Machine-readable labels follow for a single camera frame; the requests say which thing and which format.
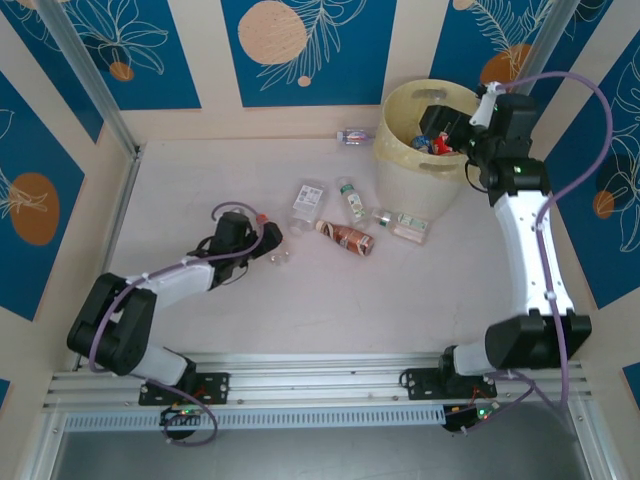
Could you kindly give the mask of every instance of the gray floor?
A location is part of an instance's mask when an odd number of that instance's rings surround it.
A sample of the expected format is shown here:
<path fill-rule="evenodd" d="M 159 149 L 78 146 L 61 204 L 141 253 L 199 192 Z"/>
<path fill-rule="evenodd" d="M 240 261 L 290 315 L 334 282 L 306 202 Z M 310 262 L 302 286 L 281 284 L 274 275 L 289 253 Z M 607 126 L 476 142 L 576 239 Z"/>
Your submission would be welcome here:
<path fill-rule="evenodd" d="M 223 431 L 179 448 L 159 433 L 75 433 L 57 480 L 422 480 L 589 478 L 580 446 L 548 409 L 523 405 L 469 434 L 439 426 Z"/>

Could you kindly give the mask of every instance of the trash bin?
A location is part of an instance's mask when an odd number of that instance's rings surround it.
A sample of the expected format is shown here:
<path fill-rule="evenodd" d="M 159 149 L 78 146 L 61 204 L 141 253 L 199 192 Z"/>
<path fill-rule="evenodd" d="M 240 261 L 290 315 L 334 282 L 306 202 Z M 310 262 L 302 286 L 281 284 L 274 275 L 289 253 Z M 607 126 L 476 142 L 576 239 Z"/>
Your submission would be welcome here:
<path fill-rule="evenodd" d="M 373 148 L 380 205 L 432 221 L 449 208 L 466 181 L 467 157 L 429 155 L 411 147 L 411 140 L 422 134 L 419 122 L 430 104 L 447 105 L 469 115 L 478 105 L 471 90 L 455 83 L 406 83 L 385 100 Z"/>

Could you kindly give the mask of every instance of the brown bottle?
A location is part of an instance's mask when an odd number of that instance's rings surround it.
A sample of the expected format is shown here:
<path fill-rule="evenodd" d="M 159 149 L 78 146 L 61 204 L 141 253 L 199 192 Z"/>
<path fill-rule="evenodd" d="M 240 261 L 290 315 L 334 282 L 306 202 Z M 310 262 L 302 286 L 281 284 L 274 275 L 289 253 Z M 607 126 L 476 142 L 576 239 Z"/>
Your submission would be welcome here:
<path fill-rule="evenodd" d="M 344 225 L 334 225 L 324 220 L 316 223 L 316 230 L 333 239 L 342 248 L 346 248 L 350 252 L 357 253 L 361 257 L 366 257 L 373 249 L 373 237 L 362 233 L 355 228 L 346 227 Z"/>

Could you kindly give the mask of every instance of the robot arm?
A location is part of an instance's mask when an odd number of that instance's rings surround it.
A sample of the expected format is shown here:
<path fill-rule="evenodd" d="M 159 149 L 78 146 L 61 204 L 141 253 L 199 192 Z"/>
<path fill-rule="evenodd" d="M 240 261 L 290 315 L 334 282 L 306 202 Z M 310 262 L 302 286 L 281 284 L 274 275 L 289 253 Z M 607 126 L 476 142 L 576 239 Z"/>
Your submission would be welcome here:
<path fill-rule="evenodd" d="M 98 345 L 96 362 L 116 375 L 136 375 L 165 385 L 180 385 L 187 393 L 195 387 L 195 364 L 189 359 L 149 343 L 156 311 L 188 296 L 204 293 L 232 277 L 236 268 L 275 249 L 282 233 L 275 223 L 263 225 L 264 235 L 251 253 L 226 260 L 187 264 L 190 260 L 241 252 L 253 245 L 258 235 L 249 219 L 237 212 L 226 212 L 218 221 L 215 235 L 205 238 L 182 260 L 184 268 L 148 279 L 147 274 L 123 278 L 112 273 L 98 277 L 67 337 L 67 346 L 89 356 L 98 325 L 114 298 L 127 285 L 147 278 L 120 304 L 109 320 Z"/>
<path fill-rule="evenodd" d="M 536 239 L 536 217 L 550 191 L 544 163 L 529 158 L 536 104 L 531 97 L 504 93 L 499 86 L 494 82 L 480 87 L 481 101 L 473 116 L 437 105 L 429 106 L 420 121 L 424 135 L 434 138 L 444 132 L 449 146 L 479 167 L 480 182 L 506 240 L 513 284 L 509 319 L 489 327 L 478 342 L 445 351 L 439 372 L 443 384 L 497 369 L 556 368 L 560 363 Z M 560 276 L 548 213 L 542 234 L 571 357 L 591 333 L 591 322 L 574 313 Z"/>

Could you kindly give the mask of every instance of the white platform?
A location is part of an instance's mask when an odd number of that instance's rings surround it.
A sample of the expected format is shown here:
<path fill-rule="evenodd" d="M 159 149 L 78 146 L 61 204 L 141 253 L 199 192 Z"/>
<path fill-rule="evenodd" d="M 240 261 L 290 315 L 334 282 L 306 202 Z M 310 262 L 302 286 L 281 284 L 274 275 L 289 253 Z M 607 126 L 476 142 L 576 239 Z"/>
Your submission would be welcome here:
<path fill-rule="evenodd" d="M 374 206 L 368 147 L 331 140 L 213 140 L 147 145 L 111 271 L 150 272 L 213 233 L 211 209 L 249 203 L 281 224 L 300 178 L 355 177 Z M 337 189 L 324 218 L 346 223 Z M 500 227 L 484 195 L 463 189 L 426 246 L 368 228 L 368 258 L 317 232 L 287 235 L 291 261 L 261 258 L 233 285 L 157 313 L 152 339 L 181 352 L 430 352 L 472 341 L 506 318 L 511 286 Z"/>

